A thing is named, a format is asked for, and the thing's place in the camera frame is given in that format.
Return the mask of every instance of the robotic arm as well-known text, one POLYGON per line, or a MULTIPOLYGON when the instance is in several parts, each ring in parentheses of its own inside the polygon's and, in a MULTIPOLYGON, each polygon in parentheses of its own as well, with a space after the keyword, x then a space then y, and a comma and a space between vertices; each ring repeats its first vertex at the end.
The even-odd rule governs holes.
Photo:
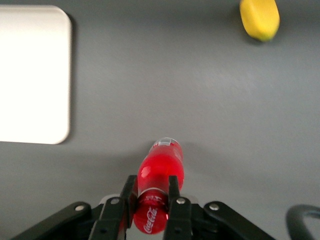
MULTIPOLYGON (((95 208, 75 202, 12 240, 125 240, 138 196, 137 176, 130 175, 120 197, 95 208)), ((275 240, 252 222, 219 201, 203 208, 181 197, 176 176, 169 177, 169 214, 163 240, 275 240)), ((297 205, 286 216, 292 240, 314 240, 303 218, 320 218, 320 208, 297 205)))

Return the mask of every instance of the coca-cola logo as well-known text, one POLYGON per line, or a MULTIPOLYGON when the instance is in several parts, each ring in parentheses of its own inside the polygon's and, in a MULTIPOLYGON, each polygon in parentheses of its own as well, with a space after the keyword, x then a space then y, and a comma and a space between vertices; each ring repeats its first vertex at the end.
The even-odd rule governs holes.
POLYGON ((159 196, 155 196, 155 195, 145 196, 145 200, 147 200, 147 201, 155 201, 155 202, 162 202, 162 198, 159 197, 159 196))
POLYGON ((146 224, 143 226, 143 229, 147 234, 150 234, 152 232, 152 228, 156 220, 157 212, 158 212, 157 208, 152 209, 151 207, 149 207, 149 210, 146 213, 147 220, 146 220, 146 224))

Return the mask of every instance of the yellow sponge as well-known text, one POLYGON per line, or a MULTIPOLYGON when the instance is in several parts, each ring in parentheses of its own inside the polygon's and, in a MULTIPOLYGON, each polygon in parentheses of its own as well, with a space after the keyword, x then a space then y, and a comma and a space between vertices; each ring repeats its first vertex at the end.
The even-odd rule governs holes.
POLYGON ((275 0, 241 0, 240 14, 245 31, 262 42, 277 33, 280 16, 275 0))

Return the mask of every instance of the bottle label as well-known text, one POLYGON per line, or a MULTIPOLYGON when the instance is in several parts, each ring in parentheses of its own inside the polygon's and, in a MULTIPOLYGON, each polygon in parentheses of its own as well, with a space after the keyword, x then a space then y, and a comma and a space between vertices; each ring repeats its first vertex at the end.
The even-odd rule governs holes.
POLYGON ((164 138, 161 138, 161 139, 159 139, 158 141, 156 141, 154 144, 153 144, 153 146, 152 146, 152 148, 151 149, 153 149, 153 148, 155 148, 155 147, 157 147, 157 146, 170 146, 170 144, 171 143, 174 143, 175 142, 175 140, 173 140, 172 138, 169 138, 169 137, 164 137, 164 138))
POLYGON ((162 198, 159 196, 149 195, 145 197, 147 201, 154 201, 154 202, 163 202, 162 198))
POLYGON ((146 213, 147 221, 146 221, 146 224, 143 226, 143 229, 148 234, 151 234, 152 232, 152 228, 156 220, 157 212, 158 212, 157 208, 152 209, 151 207, 149 207, 149 210, 146 213))

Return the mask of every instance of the bolt head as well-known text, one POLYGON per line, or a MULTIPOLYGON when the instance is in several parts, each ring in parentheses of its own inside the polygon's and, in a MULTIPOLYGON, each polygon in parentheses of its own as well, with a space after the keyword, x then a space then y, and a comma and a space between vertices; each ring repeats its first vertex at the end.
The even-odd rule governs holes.
POLYGON ((184 203, 186 202, 186 200, 185 200, 184 198, 182 198, 182 197, 179 197, 179 198, 176 200, 176 202, 177 202, 178 204, 184 204, 184 203))
POLYGON ((76 211, 82 211, 83 209, 85 209, 85 206, 79 205, 79 206, 76 206, 74 210, 76 210, 76 211))
POLYGON ((219 210, 219 206, 218 206, 217 204, 215 204, 215 203, 211 203, 211 204, 209 205, 209 208, 210 208, 212 211, 217 211, 217 210, 219 210))
POLYGON ((111 200, 110 203, 111 203, 112 205, 114 205, 114 204, 117 204, 119 201, 120 201, 119 198, 118 198, 118 197, 115 197, 115 198, 113 198, 113 199, 111 200))

